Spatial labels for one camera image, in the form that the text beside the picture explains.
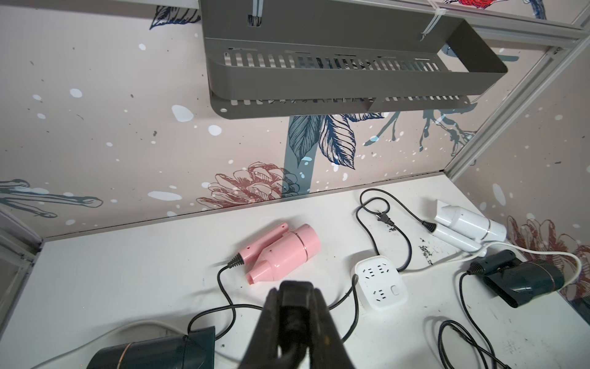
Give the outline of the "pink blow dryer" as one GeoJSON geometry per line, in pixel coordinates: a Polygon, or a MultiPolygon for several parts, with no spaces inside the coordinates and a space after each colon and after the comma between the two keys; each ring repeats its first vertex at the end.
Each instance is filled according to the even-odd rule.
{"type": "Polygon", "coordinates": [[[238,261],[251,265],[249,284],[279,281],[321,251],[321,241],[308,224],[290,229],[284,222],[238,252],[238,261]]]}

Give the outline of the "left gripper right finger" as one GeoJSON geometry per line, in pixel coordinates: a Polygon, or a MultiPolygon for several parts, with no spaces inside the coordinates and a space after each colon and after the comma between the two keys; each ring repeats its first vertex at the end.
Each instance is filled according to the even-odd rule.
{"type": "Polygon", "coordinates": [[[310,298],[310,368],[354,368],[321,291],[310,298]]]}

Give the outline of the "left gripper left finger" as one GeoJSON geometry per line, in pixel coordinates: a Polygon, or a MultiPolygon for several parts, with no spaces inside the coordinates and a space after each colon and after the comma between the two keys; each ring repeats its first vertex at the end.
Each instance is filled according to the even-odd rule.
{"type": "Polygon", "coordinates": [[[284,363],[279,355],[281,330],[280,289],[272,289],[267,295],[254,333],[241,360],[239,368],[282,368],[284,363]]]}

